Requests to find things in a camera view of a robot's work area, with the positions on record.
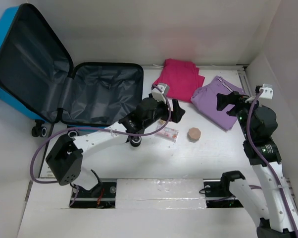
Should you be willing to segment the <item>purple garment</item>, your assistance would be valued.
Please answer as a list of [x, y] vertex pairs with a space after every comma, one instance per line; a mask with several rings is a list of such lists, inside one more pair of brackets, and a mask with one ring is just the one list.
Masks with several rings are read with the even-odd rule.
[[191, 102], [203, 116], [224, 131], [229, 131], [237, 121], [236, 117], [227, 115], [227, 112], [233, 108], [233, 105], [228, 105], [224, 110], [218, 111], [216, 109], [217, 94], [228, 95], [233, 91], [244, 94], [242, 88], [231, 84], [221, 76], [216, 76], [209, 84], [198, 88], [193, 93]]

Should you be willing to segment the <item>pink garment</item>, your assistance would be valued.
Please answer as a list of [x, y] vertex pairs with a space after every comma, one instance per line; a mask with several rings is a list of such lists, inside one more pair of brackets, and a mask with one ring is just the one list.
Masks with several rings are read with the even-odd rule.
[[194, 92], [203, 86], [204, 80], [205, 77], [199, 74], [199, 68], [193, 62], [166, 59], [159, 78], [153, 84], [167, 84], [168, 98], [190, 103]]

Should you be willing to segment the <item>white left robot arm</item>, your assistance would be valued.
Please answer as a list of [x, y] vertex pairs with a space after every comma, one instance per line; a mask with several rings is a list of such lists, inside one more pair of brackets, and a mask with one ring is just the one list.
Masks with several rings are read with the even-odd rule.
[[98, 128], [82, 136], [61, 135], [46, 157], [46, 163], [57, 183], [61, 186], [74, 183], [89, 196], [97, 196], [101, 190], [100, 178], [94, 169], [84, 168], [83, 160], [101, 150], [126, 142], [139, 146], [141, 138], [146, 136], [145, 129], [159, 119], [180, 122], [185, 110], [176, 99], [172, 101], [173, 107], [169, 106], [166, 99], [158, 101], [147, 97], [134, 111], [109, 127]]

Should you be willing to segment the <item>round tan cosmetic jar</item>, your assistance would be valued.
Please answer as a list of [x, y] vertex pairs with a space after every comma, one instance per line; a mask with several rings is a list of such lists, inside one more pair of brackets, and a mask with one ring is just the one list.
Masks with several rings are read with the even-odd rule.
[[192, 127], [188, 130], [187, 137], [191, 142], [197, 142], [201, 137], [201, 131], [196, 127]]

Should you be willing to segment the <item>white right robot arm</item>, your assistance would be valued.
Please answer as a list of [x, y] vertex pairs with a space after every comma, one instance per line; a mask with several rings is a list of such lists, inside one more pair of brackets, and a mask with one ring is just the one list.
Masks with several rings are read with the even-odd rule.
[[255, 172], [265, 201], [262, 201], [240, 171], [222, 174], [220, 191], [236, 197], [252, 218], [259, 238], [298, 238], [298, 214], [291, 191], [283, 176], [282, 160], [272, 139], [277, 129], [276, 113], [259, 103], [264, 93], [260, 88], [255, 97], [231, 92], [217, 94], [218, 111], [228, 105], [227, 115], [236, 117], [244, 133], [244, 152]]

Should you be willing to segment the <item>clear box with pink card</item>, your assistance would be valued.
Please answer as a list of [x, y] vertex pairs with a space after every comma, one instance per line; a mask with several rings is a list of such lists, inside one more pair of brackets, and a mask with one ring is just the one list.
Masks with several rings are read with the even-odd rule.
[[169, 128], [167, 126], [164, 127], [162, 130], [160, 130], [161, 128], [162, 128], [162, 125], [157, 126], [156, 130], [158, 130], [158, 132], [155, 135], [175, 143], [177, 140], [179, 131]]

